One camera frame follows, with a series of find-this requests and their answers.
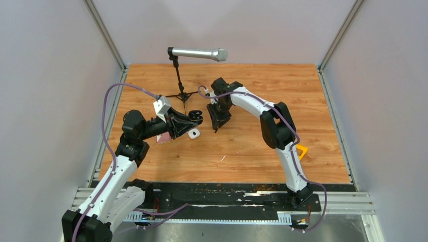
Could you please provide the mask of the black earbud charging case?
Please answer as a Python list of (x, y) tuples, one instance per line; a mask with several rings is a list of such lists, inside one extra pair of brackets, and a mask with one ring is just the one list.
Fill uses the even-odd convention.
[(203, 123), (203, 112), (201, 110), (191, 110), (188, 112), (188, 117), (191, 122), (201, 125)]

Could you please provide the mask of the white earbud charging case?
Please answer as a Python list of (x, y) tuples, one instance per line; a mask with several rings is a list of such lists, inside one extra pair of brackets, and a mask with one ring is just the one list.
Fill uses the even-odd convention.
[(190, 139), (196, 139), (200, 136), (200, 131), (197, 128), (191, 129), (188, 131), (188, 136)]

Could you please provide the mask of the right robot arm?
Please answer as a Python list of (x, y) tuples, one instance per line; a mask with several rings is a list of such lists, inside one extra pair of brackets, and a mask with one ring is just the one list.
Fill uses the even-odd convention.
[(228, 84), (223, 78), (216, 79), (210, 89), (199, 86), (198, 92), (210, 100), (207, 110), (215, 131), (230, 120), (232, 106), (243, 108), (259, 120), (264, 142), (276, 152), (281, 162), (289, 206), (297, 211), (307, 206), (312, 189), (300, 164), (296, 148), (300, 139), (286, 104), (267, 101), (241, 83)]

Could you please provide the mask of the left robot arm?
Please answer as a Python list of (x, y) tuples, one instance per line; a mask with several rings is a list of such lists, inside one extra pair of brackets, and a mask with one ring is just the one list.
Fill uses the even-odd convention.
[(138, 206), (154, 204), (152, 184), (135, 179), (123, 195), (119, 192), (146, 157), (146, 139), (167, 133), (176, 139), (202, 124), (201, 110), (188, 114), (168, 108), (165, 115), (146, 120), (138, 110), (123, 117), (119, 145), (110, 149), (112, 163), (90, 196), (75, 211), (67, 210), (62, 217), (65, 241), (111, 241), (124, 219)]

